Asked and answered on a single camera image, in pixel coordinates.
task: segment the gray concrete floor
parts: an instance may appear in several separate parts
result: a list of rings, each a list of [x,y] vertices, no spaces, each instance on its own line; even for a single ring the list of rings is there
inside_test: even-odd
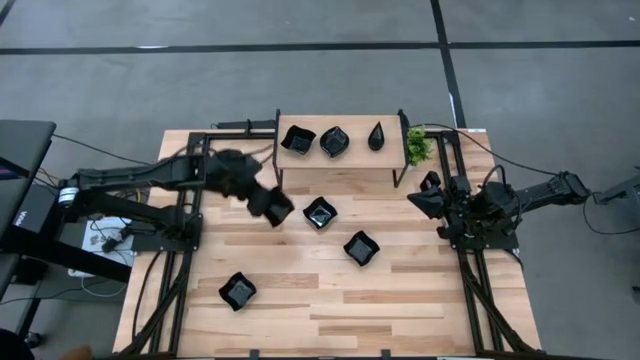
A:
[[[441,3],[450,41],[640,39],[634,0]],[[428,1],[266,4],[17,0],[0,28],[0,47],[437,39]],[[576,172],[593,190],[634,175],[640,48],[457,50],[452,56],[467,124],[488,128],[498,153]],[[156,158],[165,129],[266,119],[276,108],[309,114],[404,108],[414,123],[453,124],[438,50],[0,56],[0,118],[55,121],[59,134],[146,161]],[[78,167],[120,164],[56,140],[44,167],[68,176]],[[545,180],[512,166],[507,176],[516,187]],[[588,210],[603,230],[640,225],[637,213],[618,204]],[[636,359],[640,305],[631,285],[640,282],[639,234],[591,233],[577,207],[527,214],[518,234],[544,348]],[[5,300],[28,294],[12,287]],[[12,328],[21,306],[0,307],[0,326]],[[108,354],[120,308],[44,302],[33,328],[50,341],[38,356],[52,359],[83,343]]]

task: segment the desk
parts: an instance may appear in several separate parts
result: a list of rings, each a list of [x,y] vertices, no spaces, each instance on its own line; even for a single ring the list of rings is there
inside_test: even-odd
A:
[[[382,149],[372,151],[368,139],[378,122],[382,126],[385,143]],[[294,125],[316,134],[305,155],[280,145],[289,128]],[[397,187],[402,175],[396,179],[395,171],[405,169],[408,164],[406,128],[400,115],[279,115],[276,126],[278,136],[274,146],[277,146],[277,154],[274,159],[280,184],[283,170],[288,169],[387,169],[393,172],[394,186]],[[349,147],[336,158],[329,158],[319,142],[322,134],[334,126],[339,126],[349,136]]]
[[[189,132],[165,132],[160,157],[184,146]],[[489,146],[486,133],[469,135]],[[216,140],[213,146],[248,152],[271,141]],[[464,137],[461,147],[475,188],[493,159]],[[440,222],[426,218],[406,199],[428,170],[440,171],[437,152],[407,172],[397,189],[389,186],[387,173],[375,170],[290,169],[284,191],[296,210],[276,229],[252,218],[244,203],[206,193],[201,208],[204,234],[193,256],[178,355],[246,357],[250,349],[259,349],[263,356],[380,356],[385,348],[394,356],[473,355],[456,253],[438,238]],[[258,180],[267,187],[276,185],[270,165]],[[312,229],[301,211],[318,196],[339,213],[322,233]],[[153,189],[150,204],[170,205],[175,198]],[[364,268],[342,249],[359,230],[381,247]],[[524,341],[539,347],[519,265],[504,251],[488,250],[485,256],[496,305]],[[132,317],[152,257],[143,254],[135,260],[114,351],[131,341]],[[151,272],[138,331],[156,306],[163,257]],[[258,294],[234,313],[218,288],[237,271],[256,284]],[[486,315],[481,306],[478,311],[485,348],[490,349]],[[170,319],[171,310],[160,350],[168,346]]]

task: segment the small black bowl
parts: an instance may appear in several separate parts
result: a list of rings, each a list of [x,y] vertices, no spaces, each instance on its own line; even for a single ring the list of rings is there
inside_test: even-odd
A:
[[[338,216],[336,209],[322,196],[313,200],[311,205],[302,210],[302,212],[304,213],[304,217],[306,217],[318,230],[327,226],[331,219]]]
[[[349,135],[339,126],[332,127],[320,137],[320,147],[330,158],[334,158],[349,147]]]
[[[284,137],[280,145],[286,149],[304,155],[311,148],[311,143],[315,138],[316,134],[313,131],[293,125],[289,130],[287,130],[287,135]]]
[[[249,279],[244,277],[241,272],[237,272],[231,276],[229,281],[218,292],[222,299],[231,305],[233,311],[238,311],[258,291]]]
[[[371,261],[373,255],[380,251],[380,247],[364,231],[358,231],[344,246],[344,251],[351,256],[358,265],[365,266]]]

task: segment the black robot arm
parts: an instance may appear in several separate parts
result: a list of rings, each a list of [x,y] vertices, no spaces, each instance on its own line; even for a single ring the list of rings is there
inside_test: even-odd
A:
[[[591,194],[569,172],[517,191],[509,184],[489,181],[473,195],[464,176],[452,176],[446,189],[439,186],[437,173],[429,172],[422,191],[409,194],[408,199],[429,218],[446,220],[446,226],[438,228],[441,238],[470,249],[517,247],[513,232],[522,214],[546,205],[582,204]]]
[[[589,194],[578,176],[569,172],[517,191],[508,184],[490,181],[473,197],[469,217],[510,218],[547,205],[578,205]]]
[[[58,202],[71,218],[96,212],[127,217],[152,224],[174,240],[188,239],[199,232],[200,214],[185,214],[178,206],[156,208],[107,194],[139,187],[160,187],[169,191],[205,190],[248,200],[251,215],[264,215],[273,227],[280,225],[293,204],[280,188],[263,188],[255,179],[262,165],[238,150],[198,155],[173,155],[148,166],[108,170],[79,169],[59,184]]]

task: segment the black table leg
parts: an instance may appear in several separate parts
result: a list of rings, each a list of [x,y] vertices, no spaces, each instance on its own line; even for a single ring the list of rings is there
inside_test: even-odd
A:
[[[43,340],[42,335],[29,331],[33,319],[36,317],[36,312],[38,312],[38,307],[40,306],[41,299],[35,297],[37,289],[38,285],[35,286],[31,299],[27,300],[27,308],[22,313],[20,322],[16,327],[16,334],[20,339],[25,341],[30,349],[40,346]]]
[[[391,172],[393,173],[393,187],[394,188],[398,188],[398,186],[400,186],[400,182],[402,181],[402,178],[404,177],[404,174],[407,172],[407,168],[409,167],[409,164],[406,164],[404,166],[404,168],[402,169],[402,172],[400,173],[400,178],[397,178],[397,174],[396,174],[396,169],[391,170]]]
[[[276,181],[278,186],[282,187],[282,178],[284,177],[284,171],[282,169],[274,168],[276,172]]]

